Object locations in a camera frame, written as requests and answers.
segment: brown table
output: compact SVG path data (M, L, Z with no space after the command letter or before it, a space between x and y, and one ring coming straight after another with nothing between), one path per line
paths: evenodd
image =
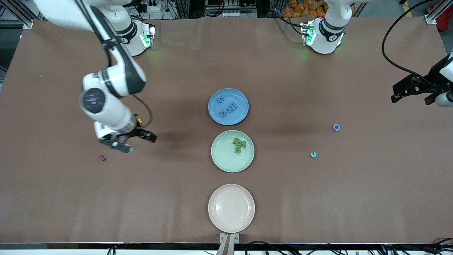
M256 202L243 242L452 236L453 109L425 106L423 96L391 103L392 85L407 75L381 55L393 21L352 19L329 55L273 19L162 21L155 49L136 57L159 138L131 139L133 155L99 144L78 106L83 75L106 65L94 34L36 21L0 91L0 241L215 242L207 203L227 183ZM445 56L423 18L403 19L387 51L422 74ZM251 105L234 127L207 113L210 96L226 87ZM146 118L133 98L123 101ZM210 157L215 136L229 129L256 148L252 165L235 174Z

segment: white plate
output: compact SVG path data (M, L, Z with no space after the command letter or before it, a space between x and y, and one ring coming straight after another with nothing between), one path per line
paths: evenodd
M207 206L212 223L225 233L239 233L255 216L255 201L244 187L226 184L214 191Z

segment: yellow tape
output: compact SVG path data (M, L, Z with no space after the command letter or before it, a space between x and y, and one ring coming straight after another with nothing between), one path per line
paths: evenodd
M409 10L409 4L407 3L407 1L403 4L403 9L404 9L404 12L406 12L407 10ZM412 13L408 12L406 14L406 17L412 17Z

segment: floor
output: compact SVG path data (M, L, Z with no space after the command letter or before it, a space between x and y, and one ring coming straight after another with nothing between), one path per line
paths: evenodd
M419 0L408 0L409 6L414 6L419 3ZM435 4L437 1L433 0L432 3L427 3L417 7L411 11L412 16L423 16L426 8ZM37 8L32 1L26 1L25 4L33 12L37 12ZM130 14L133 15L136 11L132 8L129 8ZM0 11L0 20L9 20L14 19L8 11ZM143 18L159 19L162 15L162 18L171 19L173 16L172 10L169 12L161 13L150 13L145 15ZM404 13L403 6L398 3L398 0L374 0L367 4L366 8L361 13L361 17L398 17ZM450 20L450 26L453 26L453 19ZM8 68L10 62L13 58L14 51L19 42L19 36L21 35L21 29L0 29L0 66ZM453 50L453 28L446 32L439 33L446 52L451 52ZM2 85L2 79L0 74L0 88Z

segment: blue ring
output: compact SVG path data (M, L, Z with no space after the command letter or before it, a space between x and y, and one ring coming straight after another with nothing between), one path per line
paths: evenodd
M334 125L332 126L332 129L333 129L334 131L340 131L340 128L341 128L341 127L340 127L340 125L338 125L338 124L334 124Z

